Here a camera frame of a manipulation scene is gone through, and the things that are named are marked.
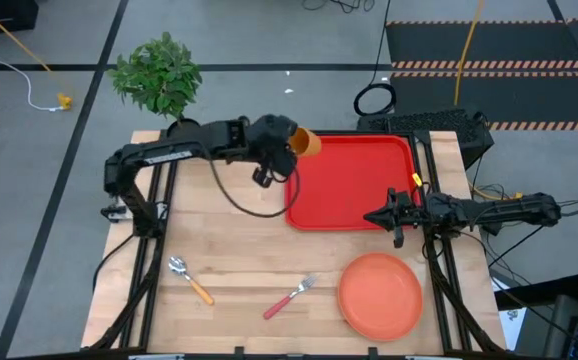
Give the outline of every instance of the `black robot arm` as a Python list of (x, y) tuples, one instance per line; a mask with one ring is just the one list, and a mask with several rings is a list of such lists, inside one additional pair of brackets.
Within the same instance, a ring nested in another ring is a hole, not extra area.
[(145, 201), (135, 184), (141, 168), (190, 158), (253, 162), (259, 164), (253, 180), (269, 187), (272, 171), (287, 177), (294, 170), (296, 155), (287, 142), (297, 127), (285, 116), (265, 115), (251, 125), (240, 117), (185, 129), (163, 140), (128, 144), (105, 162), (104, 189), (133, 213), (134, 235), (156, 236), (161, 231), (157, 206)]
[(426, 210), (418, 207), (406, 192), (390, 188), (387, 203), (365, 214), (364, 219), (387, 231), (394, 231), (394, 245), (402, 247), (403, 225), (429, 225), (436, 234), (452, 234), (469, 226), (508, 221), (554, 226), (560, 219), (560, 206), (550, 195), (537, 193), (520, 199), (477, 202), (457, 199), (443, 193), (426, 197)]

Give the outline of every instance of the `orange plate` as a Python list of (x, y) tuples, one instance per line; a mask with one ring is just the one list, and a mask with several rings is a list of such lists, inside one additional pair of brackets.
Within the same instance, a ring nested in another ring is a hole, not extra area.
[(338, 304), (352, 328), (376, 341), (407, 335), (422, 315), (422, 289), (402, 260), (365, 254), (352, 261), (340, 278)]

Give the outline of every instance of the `green leaves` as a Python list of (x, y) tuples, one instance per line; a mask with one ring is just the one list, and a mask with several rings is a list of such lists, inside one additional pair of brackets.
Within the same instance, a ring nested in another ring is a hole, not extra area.
[(117, 70), (107, 74), (113, 78), (114, 90), (123, 100), (131, 96), (142, 110), (178, 118), (187, 104), (195, 103), (198, 86), (202, 83), (198, 66), (191, 62), (191, 52), (164, 32), (159, 40), (152, 39), (138, 46), (125, 60), (118, 55)]

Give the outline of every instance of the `wooden tabletop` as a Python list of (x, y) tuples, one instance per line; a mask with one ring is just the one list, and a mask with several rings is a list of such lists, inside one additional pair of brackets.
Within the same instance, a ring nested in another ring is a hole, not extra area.
[[(156, 140), (158, 132), (135, 132), (132, 142)], [(455, 133), (432, 133), (432, 149), (441, 191), (468, 198), (469, 188)], [(282, 208), (283, 187), (262, 189), (251, 180), (252, 164), (216, 163), (221, 179), (235, 200), (258, 212)], [(165, 184), (163, 169), (161, 189)], [(136, 180), (148, 191), (151, 168)], [(130, 222), (112, 224), (105, 254), (131, 232)], [(302, 232), (284, 217), (260, 219), (231, 206), (215, 184), (204, 160), (178, 164), (165, 240), (160, 282), (149, 339), (149, 352), (366, 354), (375, 346), (380, 354), (442, 354), (431, 279), (421, 254), (422, 231), (405, 230), (401, 249), (393, 248), (385, 231)], [(112, 257), (100, 272), (82, 344), (95, 342), (127, 301), (138, 241)], [(505, 346), (498, 310), (482, 247), (467, 236), (453, 240), (462, 297), (482, 328)], [(337, 304), (341, 271), (368, 252), (398, 256), (414, 271), (423, 289), (423, 315), (404, 338), (373, 342), (351, 329)], [(167, 259), (182, 256), (192, 276), (215, 299), (206, 305), (181, 277), (167, 268)], [(316, 273), (314, 288), (297, 296), (271, 320), (262, 313), (287, 295), (306, 273)], [(460, 348), (455, 317), (446, 302), (452, 342)], [(141, 321), (142, 308), (136, 321)], [(134, 330), (132, 344), (137, 344)]]

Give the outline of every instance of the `fork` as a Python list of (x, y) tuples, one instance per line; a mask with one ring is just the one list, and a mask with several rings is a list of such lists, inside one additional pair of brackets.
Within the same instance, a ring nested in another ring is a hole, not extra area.
[(264, 317), (265, 320), (271, 319), (271, 317), (274, 316), (278, 311), (280, 311), (280, 309), (282, 309), (285, 305), (287, 305), (289, 301), (291, 301), (291, 299), (293, 299), (296, 295), (300, 294), (301, 292), (307, 291), (307, 289), (313, 286), (315, 282), (316, 282), (316, 275), (309, 274), (306, 278), (302, 279), (300, 284), (298, 284), (298, 287), (294, 291), (292, 291), (291, 294), (285, 296), (276, 305), (270, 307), (269, 310), (265, 311), (262, 317)]

